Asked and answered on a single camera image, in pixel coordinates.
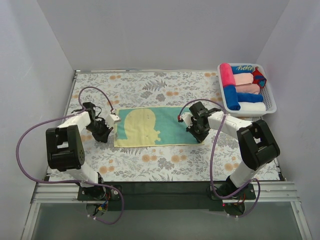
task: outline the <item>plastic basket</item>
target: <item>plastic basket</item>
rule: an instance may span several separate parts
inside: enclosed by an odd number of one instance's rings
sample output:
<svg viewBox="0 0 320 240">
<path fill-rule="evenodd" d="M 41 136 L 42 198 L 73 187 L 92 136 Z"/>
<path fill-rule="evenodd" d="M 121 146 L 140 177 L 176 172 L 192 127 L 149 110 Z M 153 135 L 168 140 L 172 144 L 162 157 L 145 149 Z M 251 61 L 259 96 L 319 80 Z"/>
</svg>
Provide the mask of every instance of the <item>plastic basket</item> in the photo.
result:
<svg viewBox="0 0 320 240">
<path fill-rule="evenodd" d="M 230 110 L 227 107 L 226 98 L 225 98 L 225 92 L 221 81 L 221 75 L 220 75 L 220 65 L 218 66 L 218 77 L 219 77 L 219 83 L 220 83 L 220 89 L 223 99 L 223 105 L 225 109 L 230 113 L 231 116 L 234 117 L 261 117 L 265 114 L 273 114 L 277 110 L 277 105 L 275 102 L 274 95 L 271 91 L 270 82 L 268 81 L 267 75 L 265 73 L 265 70 L 262 66 L 258 64 L 251 64 L 251 63 L 229 63 L 230 66 L 242 66 L 242 65 L 250 65 L 255 67 L 258 67 L 258 70 L 264 75 L 264 77 L 267 79 L 267 82 L 265 84 L 265 87 L 260 90 L 260 94 L 263 96 L 263 103 L 265 104 L 266 111 L 235 111 Z"/>
</svg>

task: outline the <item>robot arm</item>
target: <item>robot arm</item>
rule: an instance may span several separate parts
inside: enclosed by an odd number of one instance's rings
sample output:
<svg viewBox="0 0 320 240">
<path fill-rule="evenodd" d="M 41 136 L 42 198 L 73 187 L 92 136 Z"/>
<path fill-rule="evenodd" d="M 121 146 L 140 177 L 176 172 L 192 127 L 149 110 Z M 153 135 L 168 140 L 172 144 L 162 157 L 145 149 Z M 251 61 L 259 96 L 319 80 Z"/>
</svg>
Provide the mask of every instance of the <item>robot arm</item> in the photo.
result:
<svg viewBox="0 0 320 240">
<path fill-rule="evenodd" d="M 114 113 L 109 114 L 106 120 L 97 119 L 95 105 L 91 102 L 85 102 L 83 105 L 86 108 L 84 112 L 46 131 L 47 160 L 51 169 L 66 172 L 76 180 L 82 181 L 80 185 L 86 194 L 95 199 L 101 199 L 106 193 L 104 187 L 85 183 L 103 184 L 104 181 L 101 175 L 85 162 L 85 151 L 80 133 L 86 128 L 96 141 L 107 143 L 114 124 L 120 122 L 121 119 Z"/>
<path fill-rule="evenodd" d="M 185 122 L 187 132 L 199 143 L 208 136 L 210 129 L 217 130 L 220 127 L 225 115 L 217 108 L 208 110 L 201 102 L 193 104 L 189 110 L 180 117 L 179 122 Z M 226 196 L 279 156 L 280 149 L 267 123 L 261 119 L 251 122 L 227 115 L 221 131 L 238 140 L 242 157 L 239 167 L 226 180 L 228 190 L 220 191 Z"/>
</svg>

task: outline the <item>flower pattern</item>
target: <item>flower pattern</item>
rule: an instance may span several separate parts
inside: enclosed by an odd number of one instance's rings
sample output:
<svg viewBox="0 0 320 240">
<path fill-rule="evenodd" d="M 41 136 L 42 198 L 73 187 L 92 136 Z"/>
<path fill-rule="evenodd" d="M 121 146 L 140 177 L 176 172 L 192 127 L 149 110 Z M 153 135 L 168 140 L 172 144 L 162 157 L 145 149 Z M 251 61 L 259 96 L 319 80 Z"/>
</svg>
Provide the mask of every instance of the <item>flower pattern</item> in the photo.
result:
<svg viewBox="0 0 320 240">
<path fill-rule="evenodd" d="M 183 106 L 197 98 L 221 102 L 221 91 L 216 72 L 119 72 L 80 73 L 77 75 L 68 114 L 80 108 L 79 91 L 87 86 L 103 90 L 114 108 Z M 82 102 L 92 102 L 102 108 L 105 118 L 110 106 L 95 89 L 81 94 Z M 202 102 L 207 108 L 214 105 Z M 97 142 L 87 130 L 81 132 L 85 160 L 107 182 L 111 181 L 208 181 L 212 142 L 217 131 L 211 130 L 203 145 L 114 147 L 114 132 L 108 143 Z M 221 133 L 214 155 L 215 180 L 225 180 L 241 162 L 236 139 Z M 279 180 L 272 161 L 256 175 L 260 180 Z M 52 170 L 50 181 L 72 179 L 67 173 Z"/>
</svg>

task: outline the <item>pink rolled towel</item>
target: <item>pink rolled towel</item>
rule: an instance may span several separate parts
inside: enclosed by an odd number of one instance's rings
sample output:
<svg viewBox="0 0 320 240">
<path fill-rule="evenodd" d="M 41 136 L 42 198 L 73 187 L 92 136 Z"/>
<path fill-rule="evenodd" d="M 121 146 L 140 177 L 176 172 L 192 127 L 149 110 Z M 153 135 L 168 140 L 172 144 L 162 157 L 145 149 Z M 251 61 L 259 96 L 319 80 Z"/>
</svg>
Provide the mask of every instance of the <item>pink rolled towel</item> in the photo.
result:
<svg viewBox="0 0 320 240">
<path fill-rule="evenodd" d="M 226 87 L 229 85 L 233 85 L 233 86 L 236 85 L 234 74 L 232 73 L 232 68 L 230 64 L 222 63 L 220 65 L 220 75 L 221 75 L 221 82 L 223 87 Z"/>
<path fill-rule="evenodd" d="M 254 82 L 254 76 L 250 72 L 234 74 L 233 77 L 236 86 L 252 84 Z"/>
<path fill-rule="evenodd" d="M 259 94 L 260 87 L 258 84 L 250 83 L 244 85 L 237 85 L 235 86 L 235 90 L 237 93 Z"/>
</svg>

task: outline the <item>white wall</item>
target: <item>white wall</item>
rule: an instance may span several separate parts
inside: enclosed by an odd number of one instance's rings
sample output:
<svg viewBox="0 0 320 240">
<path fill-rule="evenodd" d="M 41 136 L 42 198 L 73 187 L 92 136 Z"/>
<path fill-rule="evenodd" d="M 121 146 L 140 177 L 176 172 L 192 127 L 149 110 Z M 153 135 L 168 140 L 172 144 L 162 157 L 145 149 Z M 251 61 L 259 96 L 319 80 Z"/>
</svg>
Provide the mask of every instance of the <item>white wall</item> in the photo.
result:
<svg viewBox="0 0 320 240">
<path fill-rule="evenodd" d="M 0 239 L 20 239 L 35 183 L 19 170 L 15 149 L 29 127 L 63 114 L 73 70 L 36 0 L 0 7 Z M 46 172 L 45 128 L 22 143 L 27 171 Z"/>
<path fill-rule="evenodd" d="M 38 0 L 76 70 L 256 62 L 289 0 Z"/>
<path fill-rule="evenodd" d="M 320 1 L 291 0 L 257 60 L 266 70 L 277 112 L 266 117 L 294 181 L 313 239 L 320 239 Z"/>
</svg>

